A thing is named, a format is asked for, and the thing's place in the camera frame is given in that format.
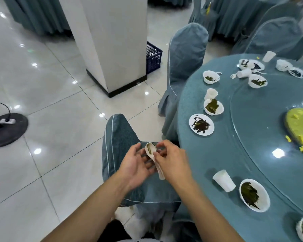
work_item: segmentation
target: blue plastic crate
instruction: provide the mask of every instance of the blue plastic crate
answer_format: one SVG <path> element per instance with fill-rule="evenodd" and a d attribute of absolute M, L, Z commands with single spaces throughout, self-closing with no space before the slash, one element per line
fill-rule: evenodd
<path fill-rule="evenodd" d="M 147 41 L 146 74 L 161 67 L 163 51 Z"/>

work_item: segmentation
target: left hand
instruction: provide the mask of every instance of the left hand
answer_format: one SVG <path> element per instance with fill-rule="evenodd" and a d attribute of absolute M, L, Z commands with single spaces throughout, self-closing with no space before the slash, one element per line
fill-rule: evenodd
<path fill-rule="evenodd" d="M 150 175 L 157 171 L 153 161 L 147 163 L 150 160 L 147 155 L 141 157 L 146 154 L 146 150 L 145 148 L 139 150 L 140 145 L 140 143 L 137 143 L 130 147 L 117 171 L 124 181 L 128 182 L 128 191 L 141 185 Z"/>

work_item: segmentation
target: black baseboard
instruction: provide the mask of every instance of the black baseboard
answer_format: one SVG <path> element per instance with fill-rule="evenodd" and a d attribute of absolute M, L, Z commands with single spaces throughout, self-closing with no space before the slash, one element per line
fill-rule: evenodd
<path fill-rule="evenodd" d="M 140 77 L 139 79 L 137 79 L 137 80 L 135 80 L 135 81 L 133 81 L 133 82 L 130 82 L 130 83 L 128 83 L 127 85 L 124 85 L 124 86 L 122 86 L 121 88 L 118 88 L 118 89 L 116 89 L 116 90 L 114 90 L 114 91 L 108 93 L 108 92 L 104 89 L 104 87 L 97 81 L 97 79 L 94 78 L 94 76 L 88 71 L 88 69 L 86 69 L 86 70 L 87 70 L 87 74 L 89 75 L 89 77 L 91 77 L 91 79 L 92 79 L 92 80 L 101 88 L 101 90 L 102 90 L 109 98 L 112 98 L 112 97 L 114 97 L 114 96 L 116 96 L 116 95 L 118 95 L 118 94 L 120 94 L 120 93 L 122 93 L 122 92 L 124 92 L 124 91 L 126 91 L 126 90 L 128 90 L 128 89 L 130 89 L 130 88 L 132 88 L 132 87 L 134 87 L 135 85 L 137 85 L 137 84 L 139 84 L 139 83 L 141 83 L 141 82 L 147 80 L 147 75 L 144 75 L 144 76 Z"/>

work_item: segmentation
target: white pillar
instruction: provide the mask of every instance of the white pillar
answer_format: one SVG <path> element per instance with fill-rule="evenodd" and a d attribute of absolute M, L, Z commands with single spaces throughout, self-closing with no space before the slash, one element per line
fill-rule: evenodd
<path fill-rule="evenodd" d="M 88 71 L 109 96 L 146 80 L 147 0 L 59 0 Z"/>

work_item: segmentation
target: hand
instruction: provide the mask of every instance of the hand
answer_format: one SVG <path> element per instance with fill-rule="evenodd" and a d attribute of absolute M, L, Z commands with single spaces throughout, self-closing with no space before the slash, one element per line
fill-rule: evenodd
<path fill-rule="evenodd" d="M 145 148 L 140 149 L 140 143 L 130 147 L 124 159 L 121 162 L 119 173 L 124 181 L 127 181 L 128 192 L 141 185 L 150 175 L 154 174 L 157 170 L 154 162 L 146 155 Z"/>
<path fill-rule="evenodd" d="M 154 152 L 155 161 L 161 166 L 164 176 L 172 186 L 192 178 L 191 169 L 184 149 L 168 140 L 159 142 L 157 148 L 165 147 L 160 153 Z"/>

